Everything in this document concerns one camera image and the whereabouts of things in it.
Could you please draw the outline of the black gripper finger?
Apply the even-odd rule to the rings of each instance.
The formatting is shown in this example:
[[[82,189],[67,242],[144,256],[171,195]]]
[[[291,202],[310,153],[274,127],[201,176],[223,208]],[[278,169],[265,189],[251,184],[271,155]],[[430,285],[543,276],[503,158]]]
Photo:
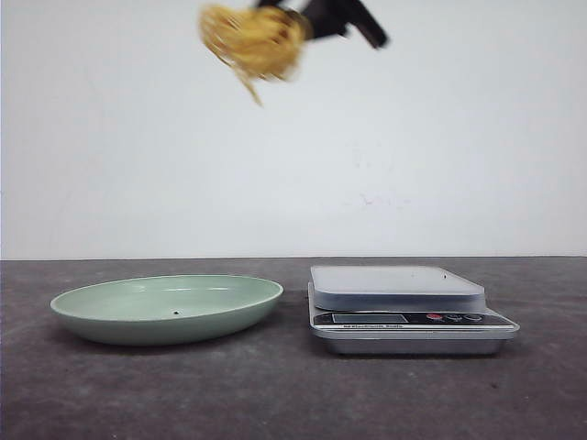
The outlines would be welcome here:
[[[296,14],[303,19],[309,40],[345,37],[348,32],[348,1],[311,0]]]
[[[361,33],[374,49],[381,49],[389,42],[385,30],[360,0],[349,0],[344,8],[348,22]]]

